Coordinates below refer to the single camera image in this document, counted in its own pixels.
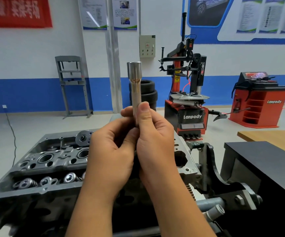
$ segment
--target person's left hand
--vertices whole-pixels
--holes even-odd
[[[101,201],[113,203],[129,179],[139,138],[139,129],[134,126],[133,118],[124,117],[108,123],[91,137],[82,188]]]

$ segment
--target stack of tires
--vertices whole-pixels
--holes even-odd
[[[158,100],[158,92],[155,90],[155,84],[152,80],[141,80],[141,101],[147,101],[151,109],[156,110],[157,100]],[[131,101],[131,84],[129,83],[129,99],[130,105],[132,105]]]

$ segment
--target floor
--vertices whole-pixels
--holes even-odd
[[[225,113],[230,112],[230,108],[215,109]],[[19,113],[9,114],[10,123],[16,136],[16,160],[17,162],[23,155],[45,134],[77,131],[84,129],[100,128],[107,124],[112,114],[92,115],[89,119],[85,117],[69,117],[62,119],[60,114],[54,113]],[[220,119],[213,122],[213,117],[208,118],[208,128],[203,136],[204,142],[214,146],[216,165],[218,170],[221,168],[224,143],[243,141],[237,136],[238,131],[255,130],[243,127],[228,119]],[[276,130],[285,130],[285,110],[282,111],[279,120],[280,127]],[[198,151],[192,151],[192,157],[198,162]],[[10,169],[14,158],[14,138],[8,126],[6,115],[0,114],[0,178]],[[203,199],[198,193],[196,199]],[[0,236],[7,236],[8,228],[3,227]]]

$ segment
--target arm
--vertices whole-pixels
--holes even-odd
[[[132,116],[132,107],[121,114]],[[137,119],[140,179],[152,200],[161,236],[215,236],[177,171],[173,126],[147,102],[138,106]]]
[[[92,135],[85,180],[66,237],[112,237],[114,200],[134,164],[139,130],[133,126],[133,118],[121,118]]]

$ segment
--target forearm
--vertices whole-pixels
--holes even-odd
[[[83,186],[65,237],[111,237],[113,202],[101,199],[91,186]]]
[[[149,185],[161,236],[215,236],[178,173]]]

